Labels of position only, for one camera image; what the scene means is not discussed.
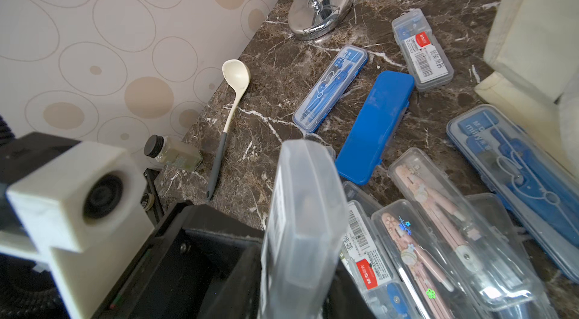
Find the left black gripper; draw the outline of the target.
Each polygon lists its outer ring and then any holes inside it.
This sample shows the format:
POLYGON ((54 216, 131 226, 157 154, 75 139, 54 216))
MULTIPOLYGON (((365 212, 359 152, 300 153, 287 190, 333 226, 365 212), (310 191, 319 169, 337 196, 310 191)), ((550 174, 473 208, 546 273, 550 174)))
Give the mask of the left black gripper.
POLYGON ((206 204, 171 205, 95 318, 256 318, 264 231, 206 204))

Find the blue opaque case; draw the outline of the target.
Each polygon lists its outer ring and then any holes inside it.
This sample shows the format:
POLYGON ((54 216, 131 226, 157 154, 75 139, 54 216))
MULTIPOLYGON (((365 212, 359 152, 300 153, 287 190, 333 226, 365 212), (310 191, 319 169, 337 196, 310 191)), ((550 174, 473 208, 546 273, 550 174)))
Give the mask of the blue opaque case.
POLYGON ((339 175, 366 185, 406 112, 415 80, 405 73, 380 73, 335 161, 339 175))

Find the clear case barcode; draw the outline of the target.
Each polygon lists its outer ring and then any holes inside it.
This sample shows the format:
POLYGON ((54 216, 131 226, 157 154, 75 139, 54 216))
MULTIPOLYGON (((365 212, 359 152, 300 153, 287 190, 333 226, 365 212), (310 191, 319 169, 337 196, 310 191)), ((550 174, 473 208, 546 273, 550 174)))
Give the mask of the clear case barcode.
POLYGON ((283 142, 262 244, 260 318, 317 318, 347 231, 347 201, 328 149, 283 142))

